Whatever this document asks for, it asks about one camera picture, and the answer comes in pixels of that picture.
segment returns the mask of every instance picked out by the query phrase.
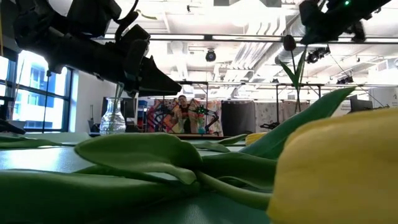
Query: window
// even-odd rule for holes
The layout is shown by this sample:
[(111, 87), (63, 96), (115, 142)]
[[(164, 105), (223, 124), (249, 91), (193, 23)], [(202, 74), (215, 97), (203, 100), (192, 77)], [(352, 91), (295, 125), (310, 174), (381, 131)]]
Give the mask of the window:
[(45, 59), (28, 51), (14, 60), (0, 57), (0, 95), (16, 96), (12, 119), (26, 121), (27, 131), (41, 131), (43, 122), (45, 131), (68, 131), (72, 71), (48, 77)]

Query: green table surface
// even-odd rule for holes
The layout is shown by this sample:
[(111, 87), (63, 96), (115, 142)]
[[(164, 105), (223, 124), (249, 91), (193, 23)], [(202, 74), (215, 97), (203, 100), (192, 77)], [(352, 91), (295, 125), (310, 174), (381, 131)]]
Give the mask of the green table surface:
[[(241, 147), (229, 147), (238, 151)], [(201, 155), (217, 154), (200, 151)], [(0, 169), (37, 169), (74, 172), (91, 166), (72, 147), (0, 151)], [(183, 198), (133, 213), (126, 223), (142, 224), (254, 224), (269, 223), (265, 211), (255, 210), (216, 193)]]

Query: black curtain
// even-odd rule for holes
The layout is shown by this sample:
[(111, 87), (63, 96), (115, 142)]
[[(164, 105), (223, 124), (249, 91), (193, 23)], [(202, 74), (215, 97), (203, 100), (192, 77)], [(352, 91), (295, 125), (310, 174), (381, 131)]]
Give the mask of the black curtain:
[(223, 101), (221, 108), (224, 136), (256, 132), (253, 101)]

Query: yellow tulip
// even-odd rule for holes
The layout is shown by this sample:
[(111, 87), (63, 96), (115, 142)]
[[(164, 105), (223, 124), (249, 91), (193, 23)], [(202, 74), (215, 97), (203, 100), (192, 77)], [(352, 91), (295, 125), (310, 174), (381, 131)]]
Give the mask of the yellow tulip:
[(248, 136), (246, 136), (246, 140), (245, 140), (246, 145), (248, 146), (250, 144), (253, 144), (255, 141), (257, 141), (258, 139), (263, 137), (265, 134), (267, 134), (267, 133), (249, 134)]
[(287, 140), (273, 224), (398, 223), (398, 110), (308, 123)]

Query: ceiling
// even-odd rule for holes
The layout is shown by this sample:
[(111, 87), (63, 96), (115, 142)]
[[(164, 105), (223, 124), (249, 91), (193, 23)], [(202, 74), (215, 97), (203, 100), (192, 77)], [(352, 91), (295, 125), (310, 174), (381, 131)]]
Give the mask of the ceiling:
[[(116, 2), (123, 9), (121, 17), (134, 4), (133, 0)], [(135, 24), (150, 34), (300, 35), (303, 32), (296, 16), (300, 0), (282, 0), (280, 8), (266, 7), (260, 0), (240, 0), (231, 6), (214, 6), (214, 2), (140, 0), (136, 9), (141, 11), (141, 15)], [(55, 10), (66, 15), (72, 0), (50, 0), (50, 3)], [(397, 14), (398, 1), (393, 0), (372, 19), (363, 21), (368, 37), (398, 38)], [(112, 22), (108, 33), (114, 34), (117, 28), (117, 24)], [(214, 49), (215, 62), (205, 60), (208, 49)], [(339, 78), (349, 74), (355, 83), (372, 81), (371, 84), (378, 84), (388, 80), (389, 84), (398, 84), (398, 80), (392, 83), (394, 81), (391, 80), (395, 79), (378, 75), (385, 73), (383, 70), (389, 70), (389, 74), (397, 70), (393, 60), (398, 58), (398, 44), (330, 44), (330, 50), (331, 55), (305, 65), (303, 82), (335, 84)], [(297, 49), (296, 60), (301, 52)], [(147, 56), (153, 55), (157, 66), (175, 80), (270, 83), (277, 78), (280, 83), (290, 83), (281, 66), (275, 63), (276, 57), (283, 60), (282, 53), (279, 43), (151, 41)], [(290, 59), (286, 62), (292, 67)], [(184, 91), (203, 93), (198, 86), (186, 87)], [(256, 85), (212, 85), (209, 97), (275, 98), (275, 91), (261, 90)]]

